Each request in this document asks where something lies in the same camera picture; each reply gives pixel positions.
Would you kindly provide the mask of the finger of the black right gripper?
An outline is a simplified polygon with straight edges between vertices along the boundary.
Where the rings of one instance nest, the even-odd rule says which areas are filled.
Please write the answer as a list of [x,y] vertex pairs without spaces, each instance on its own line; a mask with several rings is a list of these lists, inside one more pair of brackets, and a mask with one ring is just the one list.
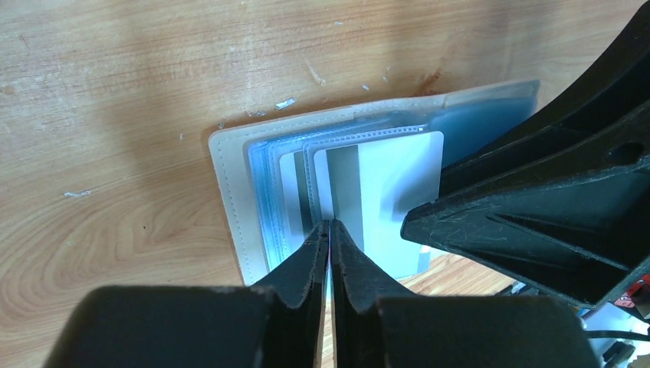
[[406,240],[581,306],[649,271],[649,6],[519,126],[442,171]]

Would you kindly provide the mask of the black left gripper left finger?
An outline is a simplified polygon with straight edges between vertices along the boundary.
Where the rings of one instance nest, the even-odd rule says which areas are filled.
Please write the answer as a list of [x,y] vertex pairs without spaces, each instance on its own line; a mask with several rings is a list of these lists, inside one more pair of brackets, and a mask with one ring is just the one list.
[[48,367],[314,367],[330,223],[261,280],[233,286],[105,286],[74,309]]

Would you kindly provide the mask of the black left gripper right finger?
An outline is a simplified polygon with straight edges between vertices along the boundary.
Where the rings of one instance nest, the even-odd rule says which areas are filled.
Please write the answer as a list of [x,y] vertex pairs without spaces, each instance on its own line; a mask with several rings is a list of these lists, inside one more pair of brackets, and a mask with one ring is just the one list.
[[330,223],[338,367],[596,367],[568,306],[550,298],[427,297],[363,254]]

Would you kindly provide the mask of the grey translucent card holder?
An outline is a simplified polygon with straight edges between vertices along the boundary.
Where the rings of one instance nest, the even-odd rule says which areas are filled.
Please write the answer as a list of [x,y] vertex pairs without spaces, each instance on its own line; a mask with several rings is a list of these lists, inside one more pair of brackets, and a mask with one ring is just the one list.
[[359,103],[208,139],[243,282],[289,258],[320,221],[344,223],[395,279],[438,255],[401,238],[408,210],[438,198],[442,170],[531,117],[538,80]]

